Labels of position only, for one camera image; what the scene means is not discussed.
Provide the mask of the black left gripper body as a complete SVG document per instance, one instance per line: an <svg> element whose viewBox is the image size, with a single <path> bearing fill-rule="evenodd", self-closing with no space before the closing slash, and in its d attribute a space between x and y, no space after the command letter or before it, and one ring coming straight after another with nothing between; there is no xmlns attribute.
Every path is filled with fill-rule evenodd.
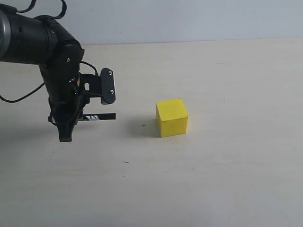
<svg viewBox="0 0 303 227"><path fill-rule="evenodd" d="M83 113L84 106L91 98L99 97L99 74L95 66L86 64L94 70L93 74L83 74L80 66L40 65L40 72L48 92L52 125L76 125Z"/></svg>

